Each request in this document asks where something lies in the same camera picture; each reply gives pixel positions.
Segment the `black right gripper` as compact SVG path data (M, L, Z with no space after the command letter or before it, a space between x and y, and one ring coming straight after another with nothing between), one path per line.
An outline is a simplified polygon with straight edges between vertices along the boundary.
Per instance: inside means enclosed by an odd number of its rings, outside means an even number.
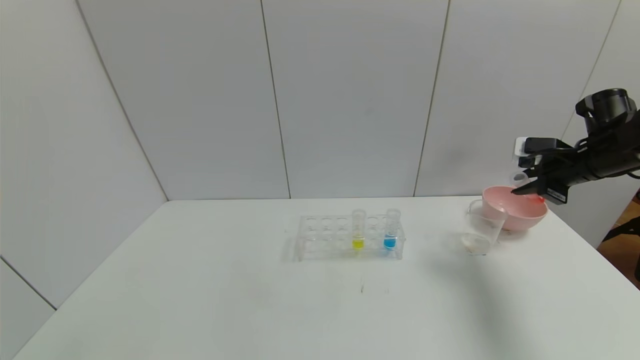
M587 182L599 180L587 152L545 153L534 169L535 181L522 182L510 193L517 196L541 196L556 205L569 200L569 190Z

